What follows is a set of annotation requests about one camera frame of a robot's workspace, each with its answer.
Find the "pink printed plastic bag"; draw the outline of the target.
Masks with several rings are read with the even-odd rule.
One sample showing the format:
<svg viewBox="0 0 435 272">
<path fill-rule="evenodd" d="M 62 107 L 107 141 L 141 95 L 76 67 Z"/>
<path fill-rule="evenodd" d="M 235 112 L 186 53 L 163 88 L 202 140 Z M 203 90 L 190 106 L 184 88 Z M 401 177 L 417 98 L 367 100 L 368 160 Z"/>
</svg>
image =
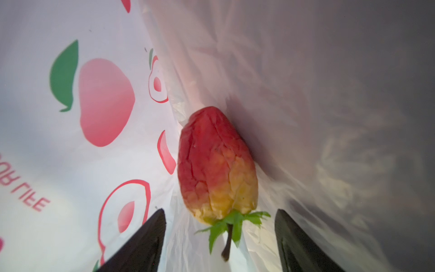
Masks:
<svg viewBox="0 0 435 272">
<path fill-rule="evenodd" d="M 159 271 L 283 271 L 273 217 L 225 262 L 184 206 L 207 106 L 259 210 L 347 272 L 434 271 L 433 1 L 2 1 L 1 270 L 92 272 L 163 209 Z"/>
</svg>

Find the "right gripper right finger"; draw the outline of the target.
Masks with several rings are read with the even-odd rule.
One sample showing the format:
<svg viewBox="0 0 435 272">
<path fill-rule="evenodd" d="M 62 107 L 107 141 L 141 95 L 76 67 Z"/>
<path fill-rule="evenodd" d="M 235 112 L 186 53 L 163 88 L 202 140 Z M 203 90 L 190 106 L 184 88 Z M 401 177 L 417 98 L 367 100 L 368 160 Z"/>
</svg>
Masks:
<svg viewBox="0 0 435 272">
<path fill-rule="evenodd" d="M 282 209 L 275 215 L 275 234 L 284 272 L 343 272 Z"/>
</svg>

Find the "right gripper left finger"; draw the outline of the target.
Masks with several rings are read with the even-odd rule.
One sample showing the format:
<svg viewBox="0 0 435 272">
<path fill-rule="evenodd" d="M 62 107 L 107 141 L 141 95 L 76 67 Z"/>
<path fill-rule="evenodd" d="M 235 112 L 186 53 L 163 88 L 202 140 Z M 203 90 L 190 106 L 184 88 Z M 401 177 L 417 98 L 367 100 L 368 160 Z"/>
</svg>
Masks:
<svg viewBox="0 0 435 272">
<path fill-rule="evenodd" d="M 147 222 L 97 272 L 157 272 L 166 231 L 163 209 Z"/>
</svg>

